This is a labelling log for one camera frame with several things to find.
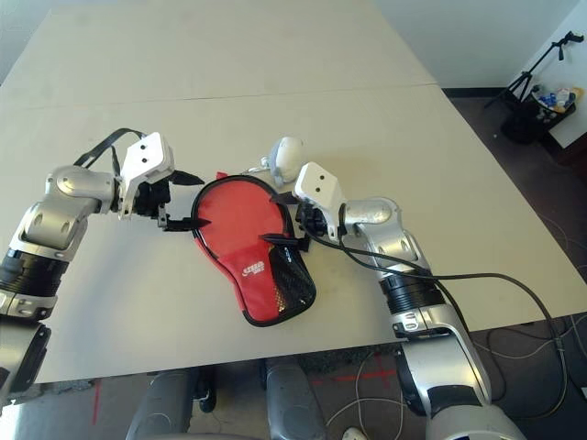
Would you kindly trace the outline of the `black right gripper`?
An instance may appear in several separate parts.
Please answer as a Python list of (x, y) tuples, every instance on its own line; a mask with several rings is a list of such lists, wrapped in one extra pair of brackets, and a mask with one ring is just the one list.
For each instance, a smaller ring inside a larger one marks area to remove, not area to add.
[(280, 234), (264, 234), (260, 238), (276, 246), (297, 248), (299, 251), (308, 252), (310, 243), (315, 241), (318, 244), (329, 246), (323, 236), (327, 233), (327, 222), (322, 211), (310, 203), (301, 203), (302, 201), (292, 192), (281, 192), (274, 194), (270, 201), (279, 206), (298, 205), (295, 221), (299, 228), (304, 232), (304, 236), (297, 238), (295, 236), (285, 236)]

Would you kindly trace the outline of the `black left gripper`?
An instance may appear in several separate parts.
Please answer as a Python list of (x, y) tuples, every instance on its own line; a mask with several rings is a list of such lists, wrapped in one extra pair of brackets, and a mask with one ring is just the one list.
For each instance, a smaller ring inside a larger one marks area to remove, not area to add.
[(184, 217), (170, 219), (165, 205), (171, 201), (169, 182), (174, 185), (203, 185), (205, 182), (191, 173), (175, 170), (169, 181), (143, 182), (138, 186), (138, 215), (154, 219), (164, 232), (189, 232), (210, 224), (209, 220)]

